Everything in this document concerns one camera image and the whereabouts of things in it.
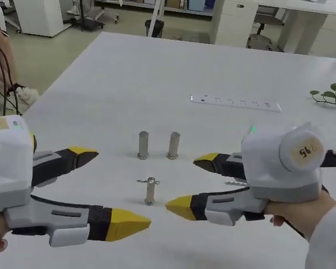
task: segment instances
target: number label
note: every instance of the number label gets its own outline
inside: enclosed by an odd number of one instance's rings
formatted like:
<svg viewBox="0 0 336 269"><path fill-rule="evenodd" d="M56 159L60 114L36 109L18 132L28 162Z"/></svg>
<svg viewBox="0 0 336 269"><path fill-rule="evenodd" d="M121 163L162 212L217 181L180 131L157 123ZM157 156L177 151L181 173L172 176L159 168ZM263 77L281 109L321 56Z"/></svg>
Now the number label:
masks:
<svg viewBox="0 0 336 269"><path fill-rule="evenodd" d="M316 137L310 137L299 143L291 150L291 157L295 163L303 167L323 154L323 146Z"/></svg>

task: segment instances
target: white sleeve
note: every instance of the white sleeve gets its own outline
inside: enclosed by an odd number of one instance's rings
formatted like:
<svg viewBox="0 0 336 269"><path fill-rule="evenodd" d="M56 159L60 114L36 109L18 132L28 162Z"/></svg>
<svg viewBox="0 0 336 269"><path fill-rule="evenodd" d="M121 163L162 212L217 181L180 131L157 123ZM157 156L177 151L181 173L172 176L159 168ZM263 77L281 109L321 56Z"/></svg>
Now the white sleeve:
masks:
<svg viewBox="0 0 336 269"><path fill-rule="evenodd" d="M336 207L319 222L310 238L305 269L336 269Z"/></svg>

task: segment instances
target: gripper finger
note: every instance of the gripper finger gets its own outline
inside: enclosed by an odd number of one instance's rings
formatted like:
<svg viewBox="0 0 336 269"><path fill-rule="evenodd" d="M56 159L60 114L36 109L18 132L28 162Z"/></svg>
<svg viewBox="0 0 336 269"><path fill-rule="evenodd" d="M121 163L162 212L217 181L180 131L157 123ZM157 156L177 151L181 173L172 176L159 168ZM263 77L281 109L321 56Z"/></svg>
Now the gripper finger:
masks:
<svg viewBox="0 0 336 269"><path fill-rule="evenodd" d="M52 247L87 240L112 242L145 230L151 223L127 210L61 203L33 195L27 205L8 208L4 216L13 234L48 234Z"/></svg>

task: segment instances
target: silver cylinder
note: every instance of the silver cylinder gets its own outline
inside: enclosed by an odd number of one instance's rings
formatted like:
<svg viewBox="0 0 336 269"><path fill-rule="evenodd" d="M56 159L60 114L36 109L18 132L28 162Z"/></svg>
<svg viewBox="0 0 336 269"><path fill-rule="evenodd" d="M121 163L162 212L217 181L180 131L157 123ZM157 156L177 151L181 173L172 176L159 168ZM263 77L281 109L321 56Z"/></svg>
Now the silver cylinder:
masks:
<svg viewBox="0 0 336 269"><path fill-rule="evenodd" d="M148 137L149 133L142 131L139 133L139 152L138 152L138 158L140 160L145 160L148 158Z"/></svg>
<svg viewBox="0 0 336 269"><path fill-rule="evenodd" d="M146 186L146 198L145 198L145 204L147 206L151 206L154 204L154 192L155 192L155 185L156 180L155 178L148 178L147 180L147 186Z"/></svg>
<svg viewBox="0 0 336 269"><path fill-rule="evenodd" d="M171 160L178 158L178 146L180 141L180 134L178 132L172 132L170 136L169 151L167 157Z"/></svg>

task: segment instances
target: shelf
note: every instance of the shelf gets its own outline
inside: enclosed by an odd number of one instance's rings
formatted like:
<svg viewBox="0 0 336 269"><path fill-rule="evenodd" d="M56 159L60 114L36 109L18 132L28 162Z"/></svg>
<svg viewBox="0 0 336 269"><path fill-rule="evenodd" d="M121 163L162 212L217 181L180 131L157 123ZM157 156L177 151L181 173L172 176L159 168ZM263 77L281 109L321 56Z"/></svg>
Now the shelf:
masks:
<svg viewBox="0 0 336 269"><path fill-rule="evenodd" d="M101 3L109 3L109 4L119 4L118 1L115 0L102 0L97 1ZM131 7L142 7L142 8L151 8L154 9L153 4L146 4L146 3L137 3L135 1L125 0L123 1L123 6L131 6ZM178 13L185 13L185 14L193 14L193 15L200 15L200 16L213 16L213 10L206 8L204 11L194 11L194 10L182 10L180 8L173 8L173 7L165 7L166 11L178 12Z"/></svg>

